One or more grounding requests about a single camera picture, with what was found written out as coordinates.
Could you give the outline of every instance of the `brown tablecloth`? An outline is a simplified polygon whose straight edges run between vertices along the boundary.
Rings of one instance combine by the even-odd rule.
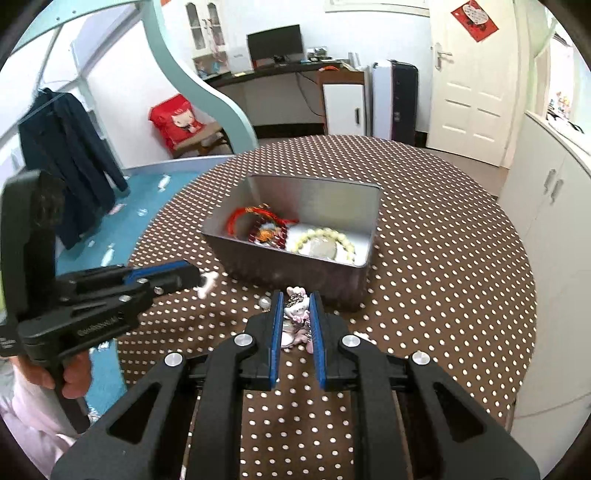
[[[296,138],[237,155],[162,208],[131,264],[183,258],[222,276],[205,301],[191,290],[158,299],[141,327],[119,340],[128,384],[167,352],[192,356],[240,332],[270,294],[229,278],[200,237],[206,216],[249,173],[378,183],[368,295],[359,311],[339,313],[383,351],[428,352],[504,423],[535,340],[534,280],[521,241],[494,198],[459,169],[371,137]],[[283,353],[277,389],[246,394],[242,475],[353,478],[349,409],[347,394],[319,389],[303,348]]]

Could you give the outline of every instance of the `red bag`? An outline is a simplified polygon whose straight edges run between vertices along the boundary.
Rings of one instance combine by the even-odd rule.
[[[180,93],[150,109],[148,119],[160,131],[171,152],[205,126],[195,120],[191,103]]]

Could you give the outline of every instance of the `metal tin box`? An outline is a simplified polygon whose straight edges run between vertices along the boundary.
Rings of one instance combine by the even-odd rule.
[[[242,180],[204,224],[202,233],[226,272],[270,288],[301,286],[318,290],[327,303],[358,309],[366,292],[380,187],[375,184],[311,177],[251,175]],[[331,228],[355,246],[355,264],[313,258],[248,242],[257,216],[245,214],[226,233],[226,221],[240,207],[266,203],[290,228],[287,248],[308,228]]]

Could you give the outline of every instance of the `suitcase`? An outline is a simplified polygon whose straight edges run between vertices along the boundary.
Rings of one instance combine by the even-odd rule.
[[[418,69],[396,60],[374,64],[373,136],[414,145],[417,123]]]

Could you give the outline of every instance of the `cable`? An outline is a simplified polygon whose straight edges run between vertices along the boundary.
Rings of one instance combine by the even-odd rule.
[[[304,95],[304,90],[302,90],[302,88],[301,88],[301,84],[300,84],[300,78],[298,77],[298,73],[299,73],[299,72],[296,72],[296,74],[295,74],[295,79],[296,79],[296,81],[295,81],[295,82],[297,83],[297,87],[300,89],[300,93],[301,93],[301,96],[302,96],[302,98],[303,98],[303,99],[304,99],[304,101],[306,102],[306,106],[309,108],[310,112],[312,112],[313,114],[315,114],[315,116],[324,117],[324,115],[321,115],[321,114],[319,114],[319,113],[316,113],[314,110],[312,110],[312,107],[311,107],[311,106],[310,106],[310,104],[308,103],[308,99],[307,99],[307,98],[306,98],[306,96]]]

